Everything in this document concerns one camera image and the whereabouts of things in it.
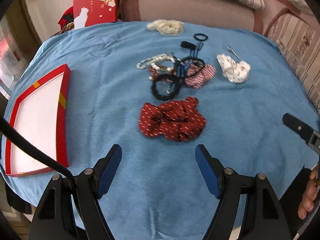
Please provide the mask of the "person right hand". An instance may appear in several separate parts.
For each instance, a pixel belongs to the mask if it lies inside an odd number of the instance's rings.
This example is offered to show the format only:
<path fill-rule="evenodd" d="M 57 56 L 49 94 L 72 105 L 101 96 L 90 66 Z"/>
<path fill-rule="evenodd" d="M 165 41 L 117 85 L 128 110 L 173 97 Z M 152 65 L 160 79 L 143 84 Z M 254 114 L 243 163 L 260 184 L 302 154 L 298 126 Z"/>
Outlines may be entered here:
<path fill-rule="evenodd" d="M 310 180 L 307 183 L 306 190 L 303 193 L 302 201 L 298 207 L 298 217 L 300 219 L 305 219 L 306 215 L 313 210 L 314 200 L 317 197 L 317 186 L 313 181 L 317 176 L 317 167 L 315 167 L 311 174 Z"/>

